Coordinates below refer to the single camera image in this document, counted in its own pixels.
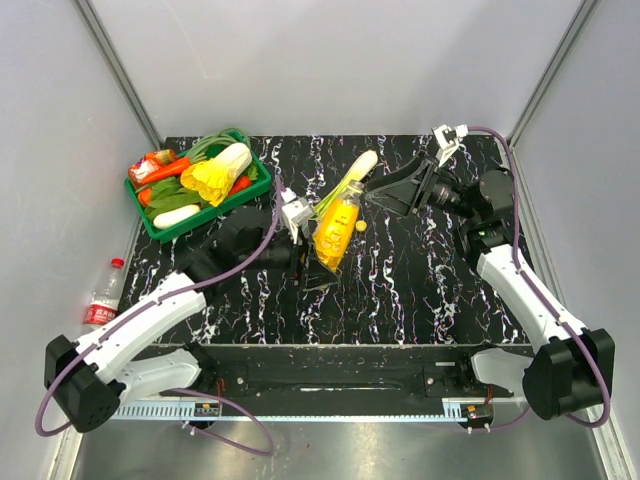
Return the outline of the orange juice bottle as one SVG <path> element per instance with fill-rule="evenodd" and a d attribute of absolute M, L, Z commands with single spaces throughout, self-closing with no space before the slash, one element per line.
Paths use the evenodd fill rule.
<path fill-rule="evenodd" d="M 319 261 L 333 272 L 347 251 L 359 218 L 364 185 L 351 180 L 330 203 L 313 235 Z"/>

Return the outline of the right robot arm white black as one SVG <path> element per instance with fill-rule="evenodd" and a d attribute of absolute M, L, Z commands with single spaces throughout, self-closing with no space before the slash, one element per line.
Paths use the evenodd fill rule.
<path fill-rule="evenodd" d="M 515 181 L 498 168 L 462 184 L 424 153 L 403 168 L 373 179 L 365 200 L 407 217 L 426 207 L 462 218 L 455 235 L 458 254 L 497 293 L 522 327 L 533 357 L 483 347 L 459 366 L 457 388 L 469 396 L 489 385 L 526 399 L 543 420 L 574 418 L 602 406 L 597 428 L 609 419 L 615 343 L 604 329 L 590 330 L 564 307 L 536 276 L 517 245 Z"/>

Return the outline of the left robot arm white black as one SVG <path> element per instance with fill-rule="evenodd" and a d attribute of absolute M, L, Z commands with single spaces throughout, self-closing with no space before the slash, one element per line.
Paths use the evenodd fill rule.
<path fill-rule="evenodd" d="M 174 271 L 150 294 L 106 325 L 72 341 L 64 335 L 45 349 L 45 396 L 36 415 L 39 435 L 49 435 L 44 413 L 55 402 L 68 426 L 88 433 L 109 420 L 129 400 L 188 388 L 205 395 L 217 372 L 199 347 L 140 360 L 138 354 L 188 317 L 205 309 L 219 284 L 246 269 L 282 269 L 304 277 L 314 213 L 300 200 L 268 213 L 240 207 L 198 247 L 178 258 Z"/>

